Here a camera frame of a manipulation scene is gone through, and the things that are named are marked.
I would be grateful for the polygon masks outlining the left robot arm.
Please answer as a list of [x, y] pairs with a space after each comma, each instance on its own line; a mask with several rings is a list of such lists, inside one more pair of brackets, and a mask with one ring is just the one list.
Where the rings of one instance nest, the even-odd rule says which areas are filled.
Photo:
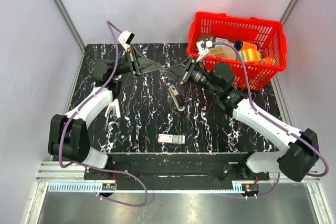
[[135, 46], [129, 47], [124, 56], [117, 56], [114, 61], [96, 60], [92, 66], [96, 86], [88, 97], [65, 115], [52, 117], [48, 153], [71, 163], [96, 167], [95, 172], [101, 179], [111, 178], [114, 168], [108, 163], [107, 154], [91, 147], [88, 128], [102, 110], [106, 110], [106, 115], [112, 112], [120, 118], [117, 96], [121, 81], [116, 79], [117, 76], [130, 72], [134, 76], [141, 76], [161, 68], [160, 64], [142, 55]]

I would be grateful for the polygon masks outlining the white black stapler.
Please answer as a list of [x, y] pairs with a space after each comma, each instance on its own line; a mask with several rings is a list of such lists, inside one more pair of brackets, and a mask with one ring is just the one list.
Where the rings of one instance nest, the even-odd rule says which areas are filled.
[[185, 110], [184, 101], [180, 95], [178, 89], [174, 85], [169, 85], [169, 92], [174, 101], [174, 104], [178, 111], [182, 112]]

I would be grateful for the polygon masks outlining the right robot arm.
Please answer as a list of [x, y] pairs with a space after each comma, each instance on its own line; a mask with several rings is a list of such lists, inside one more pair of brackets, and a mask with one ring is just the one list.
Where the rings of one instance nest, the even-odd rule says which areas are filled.
[[240, 121], [278, 149], [276, 152], [248, 154], [239, 166], [239, 175], [250, 180], [258, 173], [282, 173], [295, 182], [301, 182], [319, 159], [317, 134], [306, 129], [301, 131], [256, 105], [233, 86], [234, 75], [226, 63], [216, 63], [207, 71], [201, 63], [189, 57], [183, 63], [164, 68], [163, 73], [183, 86], [189, 82], [202, 87], [214, 96], [214, 101], [231, 118]]

